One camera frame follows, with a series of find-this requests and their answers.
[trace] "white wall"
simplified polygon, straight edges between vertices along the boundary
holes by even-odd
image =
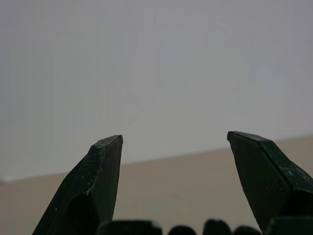
[[[313,133],[311,0],[0,0],[0,178]]]

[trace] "beige surface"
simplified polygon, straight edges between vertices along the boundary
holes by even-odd
[[[278,145],[313,175],[313,137]],[[64,176],[0,185],[0,234],[31,234]],[[222,218],[232,228],[257,227],[230,150],[122,165],[114,218],[154,219],[165,233],[186,224],[200,234],[208,218]]]

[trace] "tan floor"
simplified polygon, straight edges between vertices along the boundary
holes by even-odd
[[[313,137],[278,145],[313,175]],[[64,176],[0,185],[0,234],[31,234]],[[164,234],[177,224],[190,225],[201,234],[208,218],[222,218],[232,228],[257,227],[230,150],[122,165],[114,218],[153,219]]]

